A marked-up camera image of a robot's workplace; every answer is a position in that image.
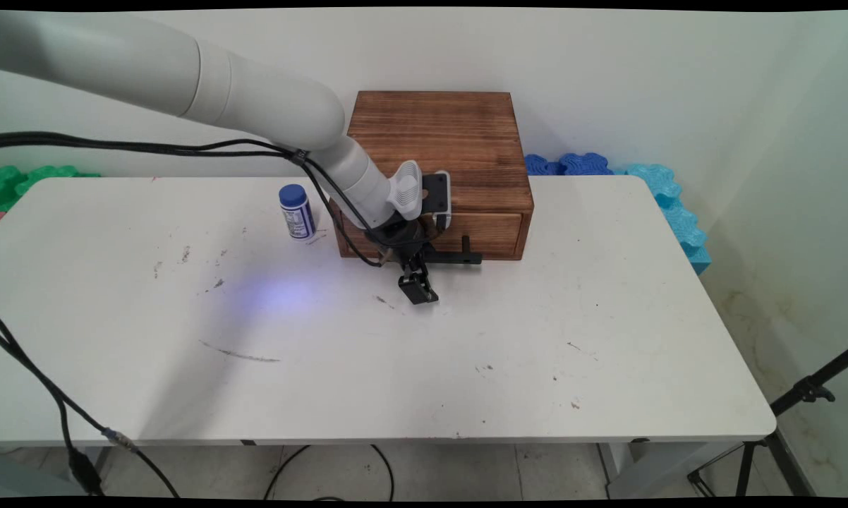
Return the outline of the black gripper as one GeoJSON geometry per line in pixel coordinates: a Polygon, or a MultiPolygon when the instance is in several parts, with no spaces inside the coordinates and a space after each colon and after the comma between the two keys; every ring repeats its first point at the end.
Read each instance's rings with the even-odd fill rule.
{"type": "Polygon", "coordinates": [[[404,217],[389,217],[378,227],[366,229],[365,238],[375,246],[380,265],[396,261],[404,267],[397,285],[412,305],[438,302],[438,295],[428,280],[426,266],[444,264],[442,254],[428,243],[436,238],[436,222],[432,217],[418,217],[411,221],[404,217]],[[423,246],[424,261],[412,260],[423,246]]]}

